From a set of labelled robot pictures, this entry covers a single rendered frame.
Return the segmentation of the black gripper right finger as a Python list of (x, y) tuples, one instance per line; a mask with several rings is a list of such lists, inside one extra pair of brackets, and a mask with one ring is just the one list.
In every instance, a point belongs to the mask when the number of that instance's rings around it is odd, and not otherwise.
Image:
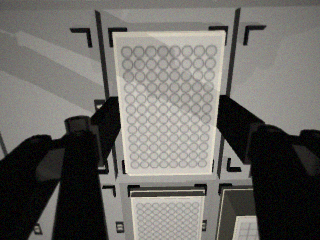
[(251, 165), (259, 240), (320, 240), (320, 131), (289, 135), (227, 95), (216, 127)]

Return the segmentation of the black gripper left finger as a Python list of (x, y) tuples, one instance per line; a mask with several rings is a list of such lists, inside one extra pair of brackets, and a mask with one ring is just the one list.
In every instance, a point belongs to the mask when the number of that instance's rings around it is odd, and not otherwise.
[(121, 129), (118, 96), (64, 124), (60, 139), (31, 136), (0, 160), (0, 240), (28, 240), (59, 182), (51, 240), (109, 240), (98, 167)]

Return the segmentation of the grey deck plate with bay grid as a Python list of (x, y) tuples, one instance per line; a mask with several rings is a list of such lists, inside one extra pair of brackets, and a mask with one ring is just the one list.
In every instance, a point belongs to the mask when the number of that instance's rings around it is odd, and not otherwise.
[[(320, 0), (0, 0), (5, 10), (91, 10), (319, 6)], [(125, 238), (128, 238), (123, 182), (120, 184)], [(209, 239), (215, 180), (211, 180), (206, 239)]]

